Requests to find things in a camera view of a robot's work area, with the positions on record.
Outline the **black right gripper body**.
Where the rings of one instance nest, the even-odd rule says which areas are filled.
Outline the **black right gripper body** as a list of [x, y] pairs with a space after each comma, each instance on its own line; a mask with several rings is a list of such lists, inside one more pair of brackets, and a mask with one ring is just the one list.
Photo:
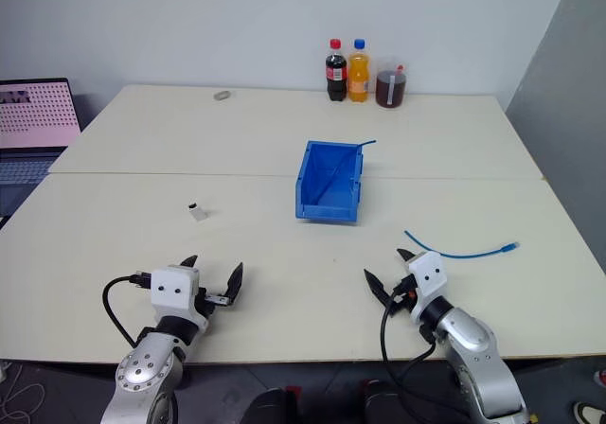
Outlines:
[[417, 304], [417, 281], [409, 274], [394, 288], [393, 308], [413, 308]]

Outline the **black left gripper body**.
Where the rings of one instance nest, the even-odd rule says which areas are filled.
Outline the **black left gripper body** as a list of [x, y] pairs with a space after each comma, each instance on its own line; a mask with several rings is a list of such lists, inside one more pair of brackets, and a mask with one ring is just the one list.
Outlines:
[[232, 305], [232, 299], [229, 296], [208, 293], [206, 288], [200, 288], [196, 295], [196, 311], [209, 318], [216, 307], [229, 307]]

